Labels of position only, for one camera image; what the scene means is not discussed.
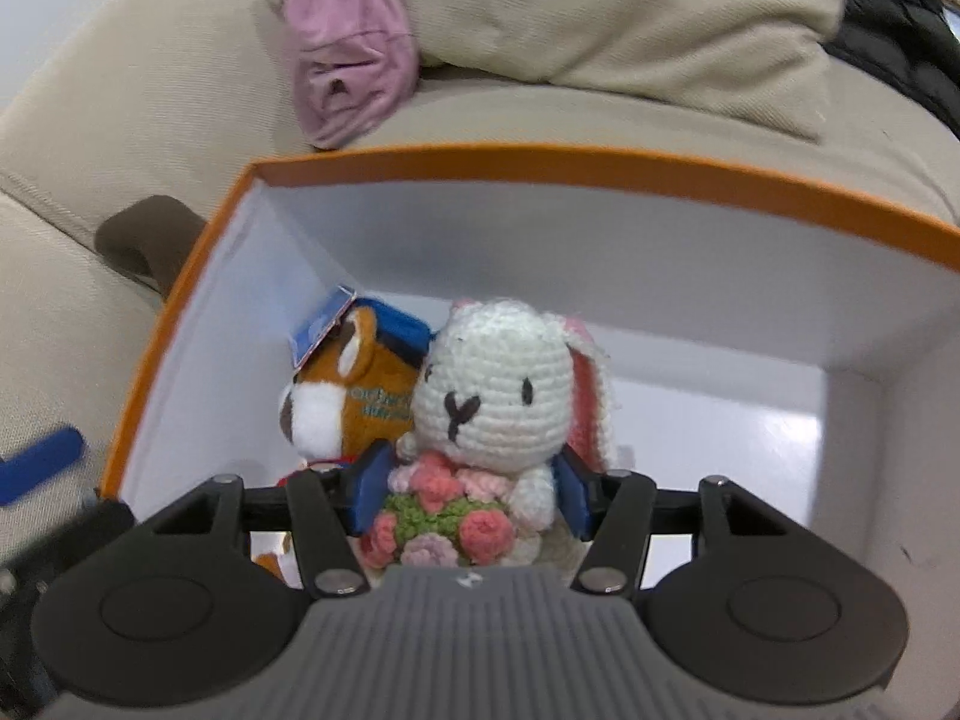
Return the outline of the orange cardboard storage box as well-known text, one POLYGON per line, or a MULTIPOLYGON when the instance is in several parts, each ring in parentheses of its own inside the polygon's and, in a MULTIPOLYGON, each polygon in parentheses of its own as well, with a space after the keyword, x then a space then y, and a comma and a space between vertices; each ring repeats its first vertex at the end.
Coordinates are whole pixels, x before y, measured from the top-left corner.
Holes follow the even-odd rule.
POLYGON ((900 593, 896 692, 958 695, 958 226, 651 151, 417 146, 247 166, 125 407, 106 493, 356 455, 345 406, 483 475, 550 450, 726 475, 900 593))

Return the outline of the left leg in jeans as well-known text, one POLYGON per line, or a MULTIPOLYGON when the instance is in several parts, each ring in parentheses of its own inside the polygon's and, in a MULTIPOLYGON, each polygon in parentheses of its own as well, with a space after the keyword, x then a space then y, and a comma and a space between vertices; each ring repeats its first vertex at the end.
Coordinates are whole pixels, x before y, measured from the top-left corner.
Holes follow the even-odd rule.
POLYGON ((153 283, 167 299, 205 226, 181 200, 151 195, 99 224, 94 250, 112 268, 153 283))

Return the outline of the beige sofa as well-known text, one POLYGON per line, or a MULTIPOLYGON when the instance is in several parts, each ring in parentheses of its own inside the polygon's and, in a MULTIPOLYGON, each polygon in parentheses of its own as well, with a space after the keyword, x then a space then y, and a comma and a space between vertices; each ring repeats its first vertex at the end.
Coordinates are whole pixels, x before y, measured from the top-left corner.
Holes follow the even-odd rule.
MULTIPOLYGON (((448 67, 430 71, 384 124, 317 153, 291 106, 288 55, 277 0, 112 0, 5 107, 7 444, 70 422, 93 452, 101 493, 116 497, 104 473, 179 278, 161 298, 153 283, 101 259, 94 232, 151 195, 181 200, 208 224, 259 161, 410 146, 651 151, 861 190, 958 226, 957 138, 843 62, 828 70, 827 130, 816 142, 651 99, 448 67)), ((148 517, 212 476, 148 514, 124 502, 148 517)))

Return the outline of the pink crumpled garment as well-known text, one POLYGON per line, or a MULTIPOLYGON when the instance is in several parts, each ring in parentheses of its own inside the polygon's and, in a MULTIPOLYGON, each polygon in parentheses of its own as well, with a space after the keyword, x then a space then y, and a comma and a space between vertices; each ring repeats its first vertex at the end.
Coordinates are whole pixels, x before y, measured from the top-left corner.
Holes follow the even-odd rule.
POLYGON ((278 0, 293 107, 317 149, 379 127, 415 93, 420 54, 402 0, 278 0))

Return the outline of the black puffer jacket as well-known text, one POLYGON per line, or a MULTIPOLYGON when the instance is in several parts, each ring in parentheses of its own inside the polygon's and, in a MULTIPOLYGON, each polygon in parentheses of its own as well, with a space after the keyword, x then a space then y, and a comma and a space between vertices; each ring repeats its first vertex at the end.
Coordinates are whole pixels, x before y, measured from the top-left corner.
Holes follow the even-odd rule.
POLYGON ((958 130, 958 41, 942 0, 846 0, 835 59, 859 68, 958 130))

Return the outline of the beige cushion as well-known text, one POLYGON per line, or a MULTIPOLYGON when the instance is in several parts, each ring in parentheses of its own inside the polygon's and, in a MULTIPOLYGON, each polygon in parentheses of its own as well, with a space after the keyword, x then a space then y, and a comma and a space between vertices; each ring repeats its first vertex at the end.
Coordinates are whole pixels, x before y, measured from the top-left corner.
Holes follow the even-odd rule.
POLYGON ((404 0, 423 59, 822 135, 844 0, 404 0))

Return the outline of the white crochet bunny doll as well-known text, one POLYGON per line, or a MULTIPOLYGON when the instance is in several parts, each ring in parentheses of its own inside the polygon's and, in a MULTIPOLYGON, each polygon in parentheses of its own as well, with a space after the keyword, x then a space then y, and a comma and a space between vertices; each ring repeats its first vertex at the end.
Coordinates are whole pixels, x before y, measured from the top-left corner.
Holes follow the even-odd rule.
POLYGON ((617 455, 608 360, 573 317, 516 299, 452 306, 413 387, 370 544, 391 566, 566 564, 551 461, 617 455))

